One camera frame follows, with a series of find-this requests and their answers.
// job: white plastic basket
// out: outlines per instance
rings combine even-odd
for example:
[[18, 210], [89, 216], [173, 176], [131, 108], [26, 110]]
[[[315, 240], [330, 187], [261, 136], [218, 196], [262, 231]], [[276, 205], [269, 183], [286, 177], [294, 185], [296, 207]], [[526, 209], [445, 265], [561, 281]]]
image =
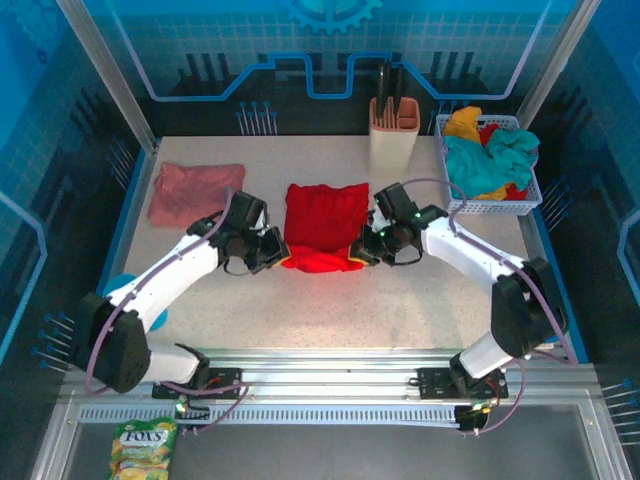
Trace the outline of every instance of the white plastic basket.
[[[451, 115], [438, 115], [436, 117], [436, 155], [438, 157], [438, 168], [441, 178], [449, 180], [447, 171], [447, 147], [444, 144], [442, 130], [444, 130], [447, 121]], [[516, 130], [520, 128], [518, 119], [511, 115], [480, 115], [478, 117], [478, 130], [484, 128], [488, 123], [497, 123], [500, 128], [505, 130]], [[468, 200], [467, 205], [460, 213], [480, 214], [492, 213], [498, 215], [526, 215], [531, 210], [542, 203], [542, 193], [536, 180], [536, 174], [531, 167], [533, 175], [529, 185], [527, 185], [526, 200]], [[449, 213], [462, 205], [462, 200], [453, 198], [451, 188], [443, 185], [443, 203]]]

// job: pink cloth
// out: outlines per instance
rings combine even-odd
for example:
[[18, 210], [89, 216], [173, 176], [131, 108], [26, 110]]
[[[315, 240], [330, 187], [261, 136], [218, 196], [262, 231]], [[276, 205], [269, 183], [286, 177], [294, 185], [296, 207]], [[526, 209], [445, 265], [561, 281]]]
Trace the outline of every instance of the pink cloth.
[[147, 216], [156, 227], [186, 228], [225, 205], [224, 187], [242, 190], [243, 165], [181, 167], [163, 163]]

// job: cable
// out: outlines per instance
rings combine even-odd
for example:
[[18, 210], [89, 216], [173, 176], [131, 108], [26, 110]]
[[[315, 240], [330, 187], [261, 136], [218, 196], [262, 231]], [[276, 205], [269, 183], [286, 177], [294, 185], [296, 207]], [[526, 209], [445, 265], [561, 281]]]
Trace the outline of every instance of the cable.
[[109, 387], [105, 386], [97, 391], [94, 391], [91, 387], [91, 380], [93, 378], [93, 372], [96, 367], [98, 354], [100, 353], [102, 344], [104, 343], [104, 340], [107, 334], [109, 333], [111, 326], [115, 322], [118, 315], [120, 315], [120, 312], [124, 310], [124, 307], [126, 307], [127, 304], [136, 297], [137, 293], [140, 292], [145, 287], [145, 285], [147, 285], [158, 273], [160, 273], [162, 270], [167, 268], [169, 265], [171, 265], [173, 262], [175, 262], [179, 258], [183, 257], [184, 255], [188, 254], [192, 250], [198, 248], [200, 245], [208, 241], [209, 238], [211, 238], [211, 236], [213, 236], [220, 229], [222, 222], [224, 222], [224, 219], [227, 217], [227, 214], [229, 213], [229, 209], [231, 208], [231, 199], [233, 197], [233, 192], [231, 190], [231, 187], [229, 186], [224, 188], [224, 193], [226, 197], [226, 204], [224, 206], [224, 210], [222, 211], [220, 219], [218, 220], [218, 222], [216, 222], [213, 228], [209, 230], [201, 238], [193, 242], [191, 245], [186, 246], [176, 254], [172, 255], [171, 257], [167, 258], [165, 261], [157, 265], [153, 270], [151, 270], [147, 275], [145, 275], [144, 278], [142, 278], [142, 280], [140, 280], [138, 285], [136, 285], [136, 287], [132, 289], [131, 292], [127, 293], [127, 295], [122, 299], [122, 301], [118, 304], [118, 306], [114, 308], [114, 310], [111, 312], [111, 314], [107, 318], [107, 321], [102, 326], [102, 329], [98, 334], [98, 337], [96, 338], [96, 342], [93, 345], [93, 349], [91, 350], [91, 355], [89, 357], [89, 363], [87, 364], [87, 374], [85, 376], [84, 386], [85, 386], [85, 391], [88, 395], [100, 395], [106, 392], [107, 390], [109, 390]]
[[396, 262], [393, 264], [394, 267], [406, 267], [408, 265], [415, 265], [420, 260], [422, 260], [422, 252], [418, 252], [418, 258], [414, 258], [413, 260], [409, 260], [407, 262]]
[[184, 393], [185, 395], [192, 395], [194, 397], [200, 397], [203, 395], [217, 395], [218, 393], [228, 392], [229, 390], [237, 390], [239, 388], [248, 388], [248, 383], [234, 383], [233, 385], [227, 385], [225, 387], [211, 388], [211, 389], [203, 389], [203, 390], [192, 390], [190, 388], [184, 388], [180, 385], [176, 385], [172, 382], [160, 382], [161, 385], [164, 385], [171, 390], [175, 390], [178, 393]]
[[[245, 399], [245, 397], [247, 396], [247, 393], [249, 393], [249, 387], [245, 385], [244, 390], [242, 391], [242, 393], [240, 394], [240, 396], [238, 397], [238, 399], [235, 401], [235, 403], [233, 405], [231, 405], [231, 407], [229, 407], [227, 409], [226, 412], [224, 412], [222, 415], [220, 415], [218, 418], [216, 418], [213, 422], [211, 422], [209, 425], [205, 425], [204, 427], [193, 427], [193, 429], [191, 430], [193, 432], [194, 435], [198, 435], [199, 432], [204, 432], [206, 430], [209, 430], [213, 427], [215, 427], [216, 425], [218, 425], [220, 422], [222, 422], [225, 418], [229, 417], [229, 415], [231, 415], [231, 413], [233, 413], [233, 411], [238, 408], [238, 406], [242, 403], [242, 401]], [[183, 429], [182, 430], [182, 435], [186, 435], [187, 431], [189, 431], [188, 429]]]
[[491, 388], [491, 390], [493, 390], [493, 393], [495, 393], [496, 395], [496, 407], [500, 406], [500, 392], [498, 391], [498, 388], [494, 385], [494, 383], [489, 380], [488, 378], [485, 380], [485, 383], [487, 385], [489, 385], [489, 387]]
[[482, 430], [476, 430], [475, 431], [476, 435], [489, 433], [490, 431], [500, 427], [502, 424], [504, 424], [507, 420], [511, 418], [511, 416], [516, 412], [516, 409], [520, 405], [520, 402], [522, 401], [522, 397], [524, 396], [524, 389], [527, 386], [527, 371], [524, 368], [524, 364], [520, 360], [517, 360], [514, 358], [513, 360], [508, 362], [506, 365], [509, 365], [511, 363], [515, 363], [516, 365], [518, 365], [518, 367], [520, 368], [520, 372], [522, 372], [522, 382], [520, 384], [520, 391], [518, 392], [518, 396], [516, 396], [516, 399], [513, 402], [513, 405], [511, 405], [511, 409], [507, 412], [507, 414], [503, 418], [501, 418], [496, 424], [491, 425], [490, 427], [485, 426]]
[[538, 355], [540, 357], [550, 358], [551, 360], [555, 360], [556, 362], [560, 362], [563, 365], [571, 365], [571, 362], [569, 360], [565, 360], [564, 358], [557, 357], [557, 356], [555, 356], [555, 355], [553, 355], [553, 354], [551, 354], [549, 352], [545, 352], [545, 351], [542, 351], [542, 350], [534, 350], [533, 354], [534, 355]]
[[538, 286], [535, 284], [535, 282], [531, 279], [531, 277], [529, 277], [529, 275], [527, 275], [521, 268], [514, 265], [511, 261], [507, 260], [506, 258], [503, 258], [500, 254], [494, 252], [493, 250], [486, 247], [482, 243], [476, 241], [475, 239], [465, 235], [463, 232], [457, 231], [454, 218], [464, 207], [467, 206], [467, 196], [465, 195], [464, 191], [462, 191], [462, 189], [459, 186], [447, 180], [441, 180], [439, 178], [432, 178], [432, 177], [422, 177], [422, 178], [415, 178], [413, 180], [408, 180], [404, 182], [402, 186], [406, 187], [407, 185], [411, 185], [412, 183], [418, 183], [418, 182], [440, 183], [442, 185], [446, 185], [455, 189], [460, 194], [460, 197], [462, 198], [462, 204], [458, 208], [456, 208], [453, 212], [451, 212], [451, 215], [449, 215], [449, 228], [451, 229], [451, 231], [454, 233], [454, 235], [460, 237], [469, 245], [472, 245], [473, 247], [477, 248], [481, 252], [489, 255], [491, 258], [509, 267], [511, 270], [517, 273], [520, 276], [520, 278], [522, 278], [522, 280], [524, 280], [524, 282], [527, 284], [527, 286], [531, 290], [531, 293], [533, 293], [533, 295], [538, 300], [538, 303], [540, 303], [542, 310], [544, 311], [545, 315], [547, 316], [547, 319], [549, 320], [549, 323], [551, 324], [551, 328], [553, 328], [554, 333], [558, 337], [558, 340], [560, 340], [560, 343], [562, 344], [562, 347], [564, 348], [565, 353], [569, 358], [569, 362], [572, 365], [577, 365], [578, 358], [576, 357], [576, 354], [573, 351], [573, 348], [571, 348], [571, 346], [569, 345], [569, 342], [567, 341], [567, 338], [562, 332], [562, 328], [560, 328], [560, 324], [558, 323], [558, 321], [555, 318], [555, 315], [551, 311], [551, 307], [549, 307], [547, 300], [544, 298], [544, 295], [542, 295], [542, 292], [540, 291]]

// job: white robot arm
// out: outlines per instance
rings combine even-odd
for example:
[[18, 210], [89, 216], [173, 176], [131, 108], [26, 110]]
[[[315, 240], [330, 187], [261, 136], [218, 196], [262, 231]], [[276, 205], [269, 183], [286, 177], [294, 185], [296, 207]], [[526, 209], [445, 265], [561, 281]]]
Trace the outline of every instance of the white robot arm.
[[208, 359], [185, 345], [149, 345], [146, 334], [155, 319], [201, 277], [242, 258], [251, 273], [289, 256], [277, 227], [267, 225], [267, 206], [244, 192], [236, 192], [228, 215], [216, 226], [215, 215], [194, 223], [175, 248], [145, 273], [107, 297], [89, 294], [78, 305], [71, 339], [70, 361], [89, 370], [98, 332], [116, 307], [123, 304], [99, 346], [93, 376], [117, 392], [140, 382], [173, 382], [192, 390], [209, 380]]
[[396, 253], [413, 246], [419, 258], [426, 252], [444, 260], [491, 297], [491, 330], [451, 360], [452, 377], [462, 395], [554, 335], [538, 299], [507, 263], [533, 280], [566, 331], [558, 285], [546, 260], [525, 261], [502, 252], [452, 222], [435, 206], [418, 209], [400, 184], [387, 187], [374, 198], [376, 207], [369, 225], [351, 246], [351, 258], [368, 265], [383, 262], [394, 266]]

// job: white table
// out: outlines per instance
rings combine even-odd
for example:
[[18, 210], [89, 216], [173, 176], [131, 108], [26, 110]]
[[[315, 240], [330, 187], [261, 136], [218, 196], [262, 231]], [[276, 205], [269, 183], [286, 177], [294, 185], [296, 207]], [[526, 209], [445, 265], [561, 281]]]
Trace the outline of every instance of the white table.
[[[151, 226], [147, 211], [162, 162], [186, 166], [242, 163], [244, 190], [265, 200], [271, 224], [284, 227], [291, 183], [333, 187], [369, 182], [371, 194], [398, 181], [437, 176], [434, 141], [418, 137], [402, 178], [367, 172], [368, 137], [165, 137], [145, 195], [125, 271], [141, 274], [175, 246], [177, 229]], [[407, 187], [418, 206], [441, 205], [437, 185]], [[526, 256], [517, 217], [460, 216], [476, 235]], [[444, 262], [305, 274], [273, 268], [232, 277], [217, 270], [169, 308], [153, 340], [201, 348], [460, 348], [489, 329], [490, 302]]]

